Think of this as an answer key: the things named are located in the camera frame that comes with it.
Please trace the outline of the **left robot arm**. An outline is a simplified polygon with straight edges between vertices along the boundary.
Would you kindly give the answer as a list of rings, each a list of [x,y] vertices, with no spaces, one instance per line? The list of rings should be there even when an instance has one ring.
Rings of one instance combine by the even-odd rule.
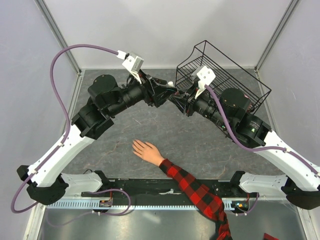
[[[63,170],[77,154],[113,126],[117,114],[140,101],[160,107],[178,91],[172,82],[152,77],[142,70],[137,76],[139,79],[129,76],[122,86],[118,86],[112,75],[98,76],[87,90],[86,105],[74,115],[61,139],[34,164],[17,169],[32,200],[51,205],[67,195],[88,192],[104,197],[109,193],[109,180],[102,171],[84,175],[65,174]]]

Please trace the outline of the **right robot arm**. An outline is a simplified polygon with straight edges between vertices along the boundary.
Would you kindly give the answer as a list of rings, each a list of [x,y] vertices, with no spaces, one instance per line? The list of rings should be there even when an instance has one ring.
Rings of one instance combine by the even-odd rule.
[[[229,184],[235,197],[244,193],[286,198],[291,204],[312,210],[320,205],[320,168],[292,150],[271,127],[251,113],[252,102],[237,88],[212,96],[207,90],[197,96],[192,86],[169,97],[178,109],[191,116],[198,113],[214,123],[226,137],[244,150],[253,152],[282,171],[282,175],[255,175],[236,171]]]

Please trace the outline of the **red plaid sleeve forearm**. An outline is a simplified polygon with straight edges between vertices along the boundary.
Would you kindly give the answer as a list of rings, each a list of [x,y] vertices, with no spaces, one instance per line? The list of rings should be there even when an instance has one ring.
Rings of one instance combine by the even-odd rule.
[[[203,183],[198,181],[192,174],[173,164],[168,159],[164,159],[159,168],[172,178],[181,191],[197,207],[197,209],[208,219],[216,224],[217,240],[231,240],[231,230],[225,213],[225,205],[222,199]]]

